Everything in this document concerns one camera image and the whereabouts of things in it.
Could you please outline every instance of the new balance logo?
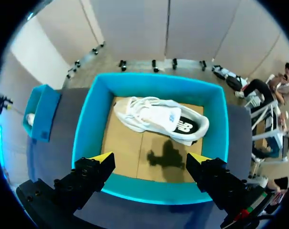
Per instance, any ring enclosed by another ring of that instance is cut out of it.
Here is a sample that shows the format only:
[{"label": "new balance logo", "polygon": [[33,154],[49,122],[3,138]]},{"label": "new balance logo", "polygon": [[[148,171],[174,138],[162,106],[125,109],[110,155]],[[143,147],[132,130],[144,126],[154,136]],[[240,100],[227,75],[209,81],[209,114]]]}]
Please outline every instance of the new balance logo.
[{"label": "new balance logo", "polygon": [[193,125],[190,123],[184,123],[183,121],[179,121],[177,124],[177,129],[180,131],[183,131],[185,133],[190,132],[190,130],[193,128]]},{"label": "new balance logo", "polygon": [[175,115],[173,113],[170,114],[170,122],[174,122]]}]

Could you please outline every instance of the white shoe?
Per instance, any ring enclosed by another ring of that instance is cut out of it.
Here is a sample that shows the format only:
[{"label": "white shoe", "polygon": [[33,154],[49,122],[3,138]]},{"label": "white shoe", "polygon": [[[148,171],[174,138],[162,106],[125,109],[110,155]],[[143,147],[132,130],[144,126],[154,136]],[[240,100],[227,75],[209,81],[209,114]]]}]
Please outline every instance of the white shoe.
[{"label": "white shoe", "polygon": [[207,117],[173,100],[129,97],[117,101],[114,111],[133,131],[161,133],[186,146],[203,137],[209,128]]},{"label": "white shoe", "polygon": [[241,99],[244,99],[244,98],[245,98],[244,92],[238,92],[238,91],[236,91],[236,92],[235,92],[235,96],[238,97],[238,98],[241,98]]}]

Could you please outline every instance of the gray table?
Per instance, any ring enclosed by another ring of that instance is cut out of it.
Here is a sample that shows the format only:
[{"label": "gray table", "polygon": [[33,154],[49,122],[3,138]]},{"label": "gray table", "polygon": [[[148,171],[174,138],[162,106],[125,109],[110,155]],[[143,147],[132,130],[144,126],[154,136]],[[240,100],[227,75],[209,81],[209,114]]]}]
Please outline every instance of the gray table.
[{"label": "gray table", "polygon": [[[71,169],[71,156],[78,117],[88,88],[68,89],[58,105],[50,142],[28,139],[30,179],[41,178],[53,186]],[[247,178],[251,163],[252,132],[250,116],[243,107],[228,105],[228,169],[239,179]],[[143,204],[105,193],[94,193],[75,215],[109,229],[217,229],[226,216],[211,202],[165,206]]]}]

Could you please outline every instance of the blue box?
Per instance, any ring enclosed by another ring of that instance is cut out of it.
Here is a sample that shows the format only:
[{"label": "blue box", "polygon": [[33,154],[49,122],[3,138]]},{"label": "blue box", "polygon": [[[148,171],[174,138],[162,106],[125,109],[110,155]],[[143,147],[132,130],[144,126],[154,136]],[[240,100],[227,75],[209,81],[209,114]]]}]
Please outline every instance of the blue box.
[{"label": "blue box", "polygon": [[[202,155],[227,161],[228,117],[225,94],[215,84],[179,76],[149,73],[105,73],[98,75],[85,99],[72,154],[74,162],[81,157],[100,155],[108,113],[114,96],[172,99],[179,103],[204,107],[210,126],[203,138]],[[210,201],[195,183],[163,183],[112,174],[103,192],[151,204],[182,205]]]},{"label": "blue box", "polygon": [[[22,125],[31,138],[48,142],[53,123],[53,117],[60,99],[60,93],[48,85],[34,87],[26,105]],[[26,115],[35,114],[33,126],[29,125]]]}]

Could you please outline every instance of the bolt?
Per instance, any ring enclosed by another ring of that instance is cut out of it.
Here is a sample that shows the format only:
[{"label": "bolt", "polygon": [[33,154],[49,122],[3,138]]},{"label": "bolt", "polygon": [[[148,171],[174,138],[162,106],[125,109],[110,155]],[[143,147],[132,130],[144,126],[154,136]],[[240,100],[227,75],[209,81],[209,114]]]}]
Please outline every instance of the bolt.
[{"label": "bolt", "polygon": [[41,195],[41,192],[39,191],[39,190],[37,190],[36,192],[35,192],[35,196],[40,196]]},{"label": "bolt", "polygon": [[32,202],[33,201],[33,197],[32,196],[28,196],[27,200],[28,200],[28,202]]}]

